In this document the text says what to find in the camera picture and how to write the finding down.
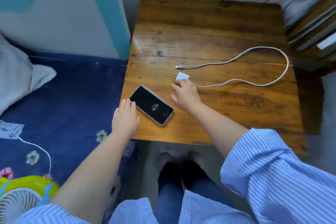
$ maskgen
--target white fan grille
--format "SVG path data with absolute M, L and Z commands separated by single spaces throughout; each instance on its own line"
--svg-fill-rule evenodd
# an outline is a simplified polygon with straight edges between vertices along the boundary
M 32 189 L 18 188 L 0 197 L 0 224 L 11 224 L 42 198 Z

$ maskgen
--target clear phone case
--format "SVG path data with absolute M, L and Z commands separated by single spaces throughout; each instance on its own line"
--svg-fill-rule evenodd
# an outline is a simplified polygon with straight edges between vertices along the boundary
M 136 89 L 135 89 L 135 91 L 139 88 L 139 87 L 144 87 L 145 88 L 145 90 L 147 90 L 148 92 L 150 92 L 151 94 L 153 94 L 155 97 L 157 97 L 158 99 L 160 99 L 163 103 L 165 103 L 166 105 L 168 105 L 169 107 L 171 107 L 166 101 L 164 101 L 162 98 L 160 98 L 158 95 L 156 95 L 153 91 L 151 91 L 150 89 L 148 89 L 146 86 L 144 86 L 144 85 L 140 85 L 140 86 L 138 86 Z M 163 124 L 160 124 L 160 123 L 158 123 L 156 120 L 154 120 L 150 115 L 148 115 L 145 111 L 143 111 L 140 107 L 138 107 L 138 106 L 136 106 L 141 112 L 143 112 L 147 117 L 149 117 L 152 121 L 154 121 L 157 125 L 159 125 L 159 126 L 164 126 L 166 123 L 167 123 L 167 121 L 170 119 L 170 117 L 173 115 L 173 113 L 174 113 L 174 108 L 173 107 L 171 107 L 172 109 L 173 109 L 173 111 L 171 112 L 171 114 L 167 117 L 167 119 L 165 120 L 165 122 L 163 123 Z

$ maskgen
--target phone screen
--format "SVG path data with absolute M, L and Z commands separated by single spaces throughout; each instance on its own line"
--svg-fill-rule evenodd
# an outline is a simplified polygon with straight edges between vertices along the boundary
M 130 100 L 135 102 L 137 107 L 161 125 L 165 123 L 166 119 L 173 112 L 173 108 L 157 98 L 154 94 L 150 93 L 143 86 L 137 88 L 130 97 Z

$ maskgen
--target hand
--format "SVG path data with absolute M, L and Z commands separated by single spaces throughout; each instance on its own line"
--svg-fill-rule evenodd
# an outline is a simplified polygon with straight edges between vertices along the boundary
M 201 99 L 197 93 L 196 86 L 187 79 L 178 80 L 179 86 L 172 84 L 171 87 L 177 93 L 177 97 L 174 94 L 170 94 L 170 99 L 173 103 L 186 112 L 191 112 L 192 108 L 198 103 L 201 103 Z
M 130 139 L 137 133 L 139 125 L 140 117 L 137 116 L 135 102 L 131 104 L 129 99 L 123 99 L 120 107 L 114 111 L 112 131 L 121 133 Z

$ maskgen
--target white flower print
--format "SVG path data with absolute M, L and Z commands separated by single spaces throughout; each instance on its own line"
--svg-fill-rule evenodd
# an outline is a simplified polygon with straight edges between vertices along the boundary
M 40 158 L 40 154 L 38 154 L 36 151 L 31 151 L 27 154 L 27 160 L 26 163 L 29 165 L 34 165 L 37 163 L 37 161 Z
M 107 137 L 105 130 L 101 130 L 97 133 L 97 142 L 101 143 Z

